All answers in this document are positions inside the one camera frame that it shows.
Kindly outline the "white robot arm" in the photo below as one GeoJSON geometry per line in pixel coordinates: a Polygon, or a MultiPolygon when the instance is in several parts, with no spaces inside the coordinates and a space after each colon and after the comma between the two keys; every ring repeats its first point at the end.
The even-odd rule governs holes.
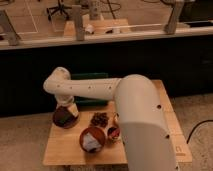
{"type": "Polygon", "coordinates": [[[129,171],[180,171],[157,88],[147,77],[74,80],[58,67],[43,88],[62,105],[74,96],[112,100],[129,171]]]}

